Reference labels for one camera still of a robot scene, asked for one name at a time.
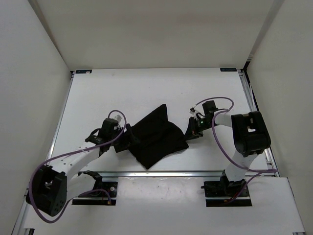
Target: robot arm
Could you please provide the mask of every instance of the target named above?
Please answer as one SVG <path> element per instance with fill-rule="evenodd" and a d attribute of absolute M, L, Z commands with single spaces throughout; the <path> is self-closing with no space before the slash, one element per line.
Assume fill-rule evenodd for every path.
<path fill-rule="evenodd" d="M 203 105 L 204 117 L 189 119 L 189 126 L 185 134 L 187 140 L 203 136 L 203 130 L 212 127 L 213 117 L 218 109 L 214 101 L 207 101 Z M 218 185 L 219 191 L 227 196 L 233 196 L 245 184 L 245 174 L 251 163 L 259 154 L 270 147 L 270 137 L 260 112 L 232 115 L 230 112 L 221 113 L 215 117 L 214 126 L 224 125 L 232 128 L 235 153 L 229 166 L 223 171 Z"/>
<path fill-rule="evenodd" d="M 88 149 L 116 138 L 123 130 L 119 126 L 120 120 L 120 116 L 106 118 L 102 127 L 92 131 L 79 148 Z M 116 152 L 120 152 L 138 144 L 139 140 L 133 135 L 129 124 L 126 125 L 126 130 L 127 132 L 109 145 L 69 155 L 60 161 L 52 162 L 49 166 L 43 165 L 34 176 L 32 188 L 38 209 L 50 216 L 55 216 L 65 206 L 66 201 L 86 191 L 97 189 L 99 183 L 102 182 L 102 177 L 97 172 L 84 171 L 81 173 L 80 171 L 88 163 L 101 157 L 111 146 L 114 146 Z M 31 204 L 29 194 L 26 201 Z"/>

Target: black cloth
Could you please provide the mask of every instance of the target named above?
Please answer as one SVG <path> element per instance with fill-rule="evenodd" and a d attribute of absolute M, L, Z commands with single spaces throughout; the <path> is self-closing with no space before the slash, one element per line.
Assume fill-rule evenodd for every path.
<path fill-rule="evenodd" d="M 180 128 L 168 121 L 166 104 L 134 125 L 132 131 L 140 139 L 140 144 L 129 150 L 146 169 L 166 155 L 189 147 Z"/>

